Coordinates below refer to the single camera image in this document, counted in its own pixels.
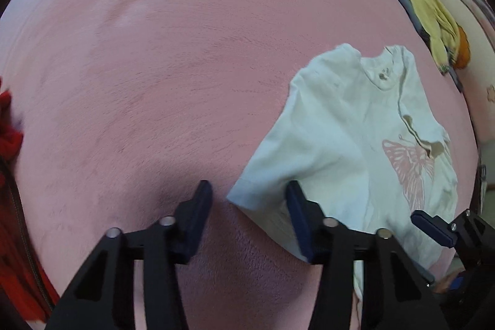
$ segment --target pink butterfly print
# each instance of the pink butterfly print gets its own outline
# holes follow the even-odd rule
[[[433,180],[435,175],[435,162],[428,157],[426,150],[419,144],[404,146],[390,140],[382,142],[383,151],[389,158],[399,183],[404,189],[404,196],[409,203],[411,211],[422,210],[425,207],[425,193],[423,170]]]

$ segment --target bed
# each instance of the bed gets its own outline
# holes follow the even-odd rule
[[[225,196],[279,116],[290,79],[343,42],[366,56],[393,44],[415,55],[451,138],[457,212],[467,208],[478,151],[464,97],[397,0],[12,0],[0,19],[0,74],[25,133],[14,173],[56,290],[108,228],[145,228],[209,179],[204,241],[179,270],[190,327],[306,328],[319,268]],[[144,328],[139,304],[136,316]]]

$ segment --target yellow towel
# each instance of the yellow towel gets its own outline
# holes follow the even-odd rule
[[[430,52],[439,70],[449,70],[449,61],[457,59],[460,45],[459,27],[440,0],[411,0],[414,12],[430,34]]]

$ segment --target red fabric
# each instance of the red fabric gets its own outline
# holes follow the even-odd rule
[[[12,96],[9,91],[0,94],[2,112],[9,107],[11,99]],[[11,160],[19,152],[22,138],[21,132],[15,130],[8,123],[0,121],[0,156],[6,161]],[[3,187],[4,184],[5,178],[0,174],[0,187]],[[36,263],[52,301],[58,302],[58,294],[46,277],[38,260]],[[5,192],[0,193],[0,287],[24,320],[46,322],[50,311],[31,274],[15,211]]]

